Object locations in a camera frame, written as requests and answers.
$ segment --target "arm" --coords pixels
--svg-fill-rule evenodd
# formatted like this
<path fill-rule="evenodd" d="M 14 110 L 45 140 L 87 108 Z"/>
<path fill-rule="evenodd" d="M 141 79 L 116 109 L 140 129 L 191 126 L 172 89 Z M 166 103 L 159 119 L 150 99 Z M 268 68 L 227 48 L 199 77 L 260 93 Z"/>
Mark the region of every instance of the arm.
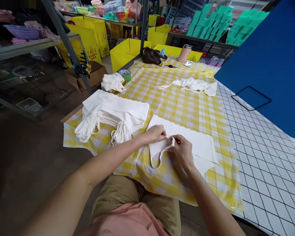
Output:
<path fill-rule="evenodd" d="M 185 170 L 210 235 L 245 235 L 236 220 L 204 180 L 193 164 L 192 144 L 181 135 L 175 138 L 174 151 Z"/>
<path fill-rule="evenodd" d="M 73 235 L 93 188 L 139 147 L 166 139 L 163 126 L 93 157 L 71 174 L 28 222 L 20 235 Z"/>

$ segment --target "brown leather bag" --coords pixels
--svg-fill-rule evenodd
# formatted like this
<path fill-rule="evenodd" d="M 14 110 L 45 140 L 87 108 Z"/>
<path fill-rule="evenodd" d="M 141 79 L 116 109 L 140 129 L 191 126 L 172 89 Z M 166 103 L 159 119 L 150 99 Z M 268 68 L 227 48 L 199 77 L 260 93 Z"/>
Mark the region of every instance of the brown leather bag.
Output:
<path fill-rule="evenodd" d="M 145 47 L 143 49 L 144 49 L 143 57 L 142 57 L 143 63 L 160 65 L 162 62 L 161 59 L 167 60 L 167 56 L 166 55 L 161 56 L 159 50 L 154 50 L 149 47 Z"/>

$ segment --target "person's left hand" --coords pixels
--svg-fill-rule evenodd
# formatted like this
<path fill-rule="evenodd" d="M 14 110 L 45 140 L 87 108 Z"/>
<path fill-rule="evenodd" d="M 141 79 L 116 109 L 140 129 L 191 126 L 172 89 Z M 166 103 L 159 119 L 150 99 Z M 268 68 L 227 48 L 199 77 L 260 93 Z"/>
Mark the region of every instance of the person's left hand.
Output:
<path fill-rule="evenodd" d="M 166 131 L 163 125 L 154 125 L 149 128 L 142 137 L 145 140 L 146 144 L 156 143 L 166 139 Z"/>

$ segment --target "yellow gingham tablecloth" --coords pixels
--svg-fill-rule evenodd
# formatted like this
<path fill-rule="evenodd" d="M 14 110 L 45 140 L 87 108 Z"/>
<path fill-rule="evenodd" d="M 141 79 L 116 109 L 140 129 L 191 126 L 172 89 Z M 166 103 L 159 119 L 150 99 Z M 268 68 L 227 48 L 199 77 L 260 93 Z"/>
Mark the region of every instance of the yellow gingham tablecloth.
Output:
<path fill-rule="evenodd" d="M 144 128 L 138 131 L 139 134 L 146 131 L 153 114 L 156 114 L 178 125 L 211 135 L 219 166 L 208 170 L 205 174 L 205 180 L 233 214 L 243 216 L 239 167 L 218 95 L 208 97 L 204 92 L 197 94 L 181 89 L 176 85 L 171 85 L 164 90 L 157 89 L 157 86 L 189 77 L 213 83 L 215 81 L 213 75 L 218 68 L 201 63 L 194 63 L 191 68 L 187 68 L 170 56 L 166 65 L 178 66 L 179 68 L 173 69 L 165 66 L 161 68 L 137 60 L 129 68 L 132 79 L 126 85 L 127 90 L 117 95 L 150 104 L 147 121 Z M 87 143 L 80 143 L 74 130 L 81 120 L 82 112 L 79 110 L 64 123 L 63 146 L 86 148 L 93 155 L 105 151 L 111 139 L 110 133 L 114 128 L 107 124 L 100 124 L 101 131 L 99 134 L 91 136 Z M 186 181 L 179 179 L 177 172 L 181 170 L 176 168 L 178 166 L 176 163 L 177 161 L 172 153 L 165 152 L 161 167 L 153 169 L 150 165 L 149 147 L 146 145 L 128 157 L 115 170 L 114 174 L 129 176 L 139 181 L 150 192 L 197 205 Z"/>

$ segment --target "tape roll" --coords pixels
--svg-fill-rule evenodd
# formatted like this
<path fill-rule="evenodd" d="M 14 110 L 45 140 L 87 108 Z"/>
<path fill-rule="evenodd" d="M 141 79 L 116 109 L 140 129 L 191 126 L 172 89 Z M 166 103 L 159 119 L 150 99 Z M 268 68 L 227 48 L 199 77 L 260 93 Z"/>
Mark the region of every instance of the tape roll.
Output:
<path fill-rule="evenodd" d="M 121 69 L 118 71 L 119 74 L 122 75 L 122 77 L 125 78 L 126 83 L 128 83 L 131 80 L 131 71 L 126 70 L 126 69 Z"/>

